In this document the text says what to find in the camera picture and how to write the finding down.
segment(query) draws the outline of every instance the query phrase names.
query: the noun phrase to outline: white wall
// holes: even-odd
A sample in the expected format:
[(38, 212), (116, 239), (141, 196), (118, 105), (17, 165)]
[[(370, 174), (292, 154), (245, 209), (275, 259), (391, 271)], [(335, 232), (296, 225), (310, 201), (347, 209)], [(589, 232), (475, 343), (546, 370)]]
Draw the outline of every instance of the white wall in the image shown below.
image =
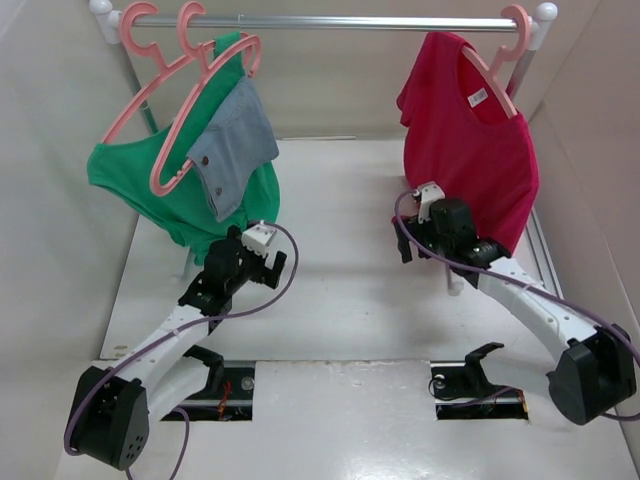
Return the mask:
[[(200, 0), (211, 15), (356, 15), (499, 18), (508, 0)], [(520, 0), (533, 12), (543, 0)], [(560, 15), (518, 94), (518, 107), (531, 114), (600, 0), (554, 0)], [(113, 0), (125, 8), (130, 0)], [(182, 1), (155, 0), (162, 14), (177, 14)], [(224, 29), (193, 29), (205, 41)], [(424, 34), (414, 32), (256, 30), (263, 63), (255, 82), (276, 133), (375, 135), (401, 133), (395, 99), (415, 60)], [(181, 52), (173, 28), (135, 29), (140, 42), (157, 41), (167, 59)], [(512, 34), (464, 34), (487, 61)], [(149, 59), (134, 58), (143, 79), (155, 73)], [(166, 125), (193, 86), (197, 66), (162, 87), (150, 104)]]
[[(639, 18), (637, 0), (603, 0), (531, 122), (541, 173), (537, 209), (562, 288), (626, 328), (636, 345)], [(639, 409), (636, 395), (619, 411)], [(638, 466), (640, 425), (623, 429)]]
[[(135, 216), (86, 160), (130, 93), (83, 0), (0, 2), (0, 477), (52, 478)], [(137, 133), (144, 129), (138, 124)]]

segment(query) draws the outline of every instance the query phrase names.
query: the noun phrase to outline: pink hanger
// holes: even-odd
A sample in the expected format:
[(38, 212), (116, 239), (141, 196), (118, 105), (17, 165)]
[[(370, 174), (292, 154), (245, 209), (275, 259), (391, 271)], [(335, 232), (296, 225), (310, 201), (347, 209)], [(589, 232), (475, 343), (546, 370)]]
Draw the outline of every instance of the pink hanger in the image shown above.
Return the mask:
[(500, 12), (500, 15), (503, 18), (512, 18), (516, 22), (518, 27), (518, 42), (516, 46), (509, 50), (505, 45), (502, 45), (496, 52), (495, 57), (493, 57), (491, 67), (487, 67), (484, 60), (472, 48), (464, 47), (462, 53), (482, 74), (482, 77), (504, 109), (507, 118), (512, 118), (518, 114), (518, 110), (509, 95), (507, 95), (507, 92), (498, 83), (498, 72), (504, 62), (514, 62), (524, 54), (531, 38), (531, 22), (527, 11), (520, 5), (509, 5)]
[(213, 48), (215, 47), (215, 41), (199, 43), (195, 47), (189, 43), (189, 40), (187, 39), (187, 26), (189, 24), (189, 20), (194, 15), (201, 15), (205, 13), (205, 9), (201, 4), (199, 4), (198, 2), (189, 2), (180, 9), (177, 25), (178, 41), (185, 54), (176, 59), (173, 63), (167, 65), (164, 57), (162, 56), (162, 52), (160, 51), (160, 48), (158, 47), (158, 44), (156, 42), (152, 42), (151, 44), (146, 46), (138, 45), (133, 40), (133, 36), (131, 35), (131, 27), (133, 26), (136, 18), (141, 15), (155, 15), (157, 13), (158, 8), (152, 3), (135, 2), (129, 5), (122, 14), (122, 18), (120, 20), (120, 34), (122, 36), (122, 43), (130, 52), (133, 52), (142, 57), (151, 57), (158, 67), (158, 74), (153, 80), (151, 80), (151, 82), (145, 85), (137, 93), (137, 95), (133, 97), (133, 99), (131, 99), (129, 104), (120, 113), (113, 125), (111, 125), (104, 138), (102, 139), (102, 142), (113, 142), (113, 140), (122, 130), (122, 127), (124, 127), (124, 125), (131, 119), (133, 114), (140, 108), (144, 101), (147, 100), (147, 98), (149, 98), (149, 96), (153, 92), (155, 92), (160, 85), (162, 85), (169, 77), (171, 77), (174, 73), (176, 73), (184, 66), (188, 65), (194, 60), (198, 60), (200, 62), (200, 79), (195, 84), (187, 99), (180, 108), (180, 111), (178, 112), (178, 115), (173, 125), (171, 126), (171, 129), (169, 130), (169, 134), (167, 135), (167, 138), (162, 145), (162, 149), (158, 154), (158, 158), (156, 159), (151, 172), (151, 190), (156, 195), (163, 196), (173, 190), (175, 186), (180, 182), (182, 177), (184, 177), (184, 175), (193, 166), (193, 162), (187, 159), (182, 168), (180, 168), (177, 174), (171, 180), (169, 180), (167, 184), (160, 184), (160, 172), (164, 167), (169, 151), (171, 150), (171, 147), (173, 146), (178, 132), (184, 124), (189, 111), (193, 107), (193, 104), (202, 92), (203, 88), (225, 63), (227, 63), (233, 56), (244, 50), (247, 50), (244, 55), (243, 62), (245, 68), (249, 66), (251, 58), (253, 57), (253, 63), (251, 64), (251, 68), (248, 73), (248, 76), (252, 77), (260, 67), (260, 60), (262, 58), (262, 44), (260, 42), (260, 39), (256, 35), (247, 35), (243, 33), (241, 40), (234, 43), (231, 47), (220, 54), (210, 65), (207, 64), (207, 53), (213, 50)]

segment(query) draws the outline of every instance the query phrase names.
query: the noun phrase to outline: metal rod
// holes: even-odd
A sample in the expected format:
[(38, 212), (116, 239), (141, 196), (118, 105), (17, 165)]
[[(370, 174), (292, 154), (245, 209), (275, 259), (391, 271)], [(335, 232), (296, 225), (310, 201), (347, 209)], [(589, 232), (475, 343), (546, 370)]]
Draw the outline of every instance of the metal rod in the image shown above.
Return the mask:
[[(129, 88), (131, 89), (131, 93), (136, 95), (141, 89), (140, 80), (138, 79), (138, 75), (136, 74), (135, 68), (133, 68), (133, 63), (131, 63), (131, 57), (129, 56), (129, 52), (124, 47), (122, 43), (117, 43), (115, 45), (111, 45), (111, 47), (116, 52), (116, 57), (122, 66), (122, 70), (124, 71), (124, 76), (127, 79), (127, 83), (129, 84)], [(158, 125), (156, 124), (155, 119), (153, 118), (153, 114), (151, 113), (151, 108), (146, 100), (140, 105), (140, 113), (142, 113), (142, 117), (144, 118), (145, 123), (147, 124), (147, 128), (149, 132), (153, 135), (158, 132)]]
[[(145, 15), (136, 27), (175, 27), (173, 15)], [(516, 24), (505, 18), (429, 17), (323, 17), (279, 15), (199, 16), (190, 27), (274, 30), (391, 30), (413, 32), (515, 32)]]
[(509, 95), (509, 97), (515, 98), (518, 94), (518, 90), (520, 90), (520, 87), (522, 86), (522, 81), (524, 80), (535, 55), (536, 50), (525, 50), (516, 62), (516, 66), (513, 67), (513, 73), (511, 73), (511, 78), (507, 84), (507, 95)]

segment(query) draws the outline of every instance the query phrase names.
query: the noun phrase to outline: rack pole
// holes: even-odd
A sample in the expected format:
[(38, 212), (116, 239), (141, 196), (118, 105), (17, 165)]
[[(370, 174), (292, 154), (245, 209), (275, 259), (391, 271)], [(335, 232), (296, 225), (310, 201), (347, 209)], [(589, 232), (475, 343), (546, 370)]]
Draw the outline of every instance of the rack pole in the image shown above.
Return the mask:
[(541, 3), (536, 8), (533, 14), (533, 32), (531, 34), (531, 40), (529, 46), (520, 59), (516, 62), (516, 66), (513, 68), (513, 73), (507, 84), (507, 95), (511, 98), (515, 98), (522, 86), (522, 81), (529, 70), (531, 61), (536, 52), (540, 49), (542, 42), (547, 36), (547, 32), (551, 27), (551, 23), (558, 16), (558, 7), (555, 4), (546, 2)]
[[(124, 71), (127, 83), (133, 95), (136, 95), (142, 88), (138, 75), (131, 63), (131, 57), (129, 52), (122, 44), (120, 39), (120, 12), (113, 9), (113, 5), (109, 0), (90, 0), (89, 10), (96, 17), (100, 30), (104, 35), (105, 40), (113, 49), (115, 56), (120, 63), (122, 70)], [(140, 106), (140, 113), (145, 120), (147, 128), (154, 134), (158, 131), (158, 125), (156, 124), (151, 108), (145, 101)]]
[[(136, 27), (175, 27), (175, 15), (145, 15)], [(509, 18), (326, 17), (280, 15), (198, 16), (190, 27), (266, 30), (387, 30), (413, 32), (515, 32)]]

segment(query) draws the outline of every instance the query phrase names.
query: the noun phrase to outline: red shirt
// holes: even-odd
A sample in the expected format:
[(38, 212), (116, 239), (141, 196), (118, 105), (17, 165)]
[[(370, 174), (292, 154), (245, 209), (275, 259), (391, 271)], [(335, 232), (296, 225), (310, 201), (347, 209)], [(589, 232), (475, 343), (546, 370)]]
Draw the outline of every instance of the red shirt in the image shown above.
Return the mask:
[(463, 46), (451, 33), (427, 35), (398, 97), (405, 175), (412, 188), (435, 181), (463, 199), (478, 235), (513, 253), (538, 192), (535, 151), (522, 114), (507, 118)]

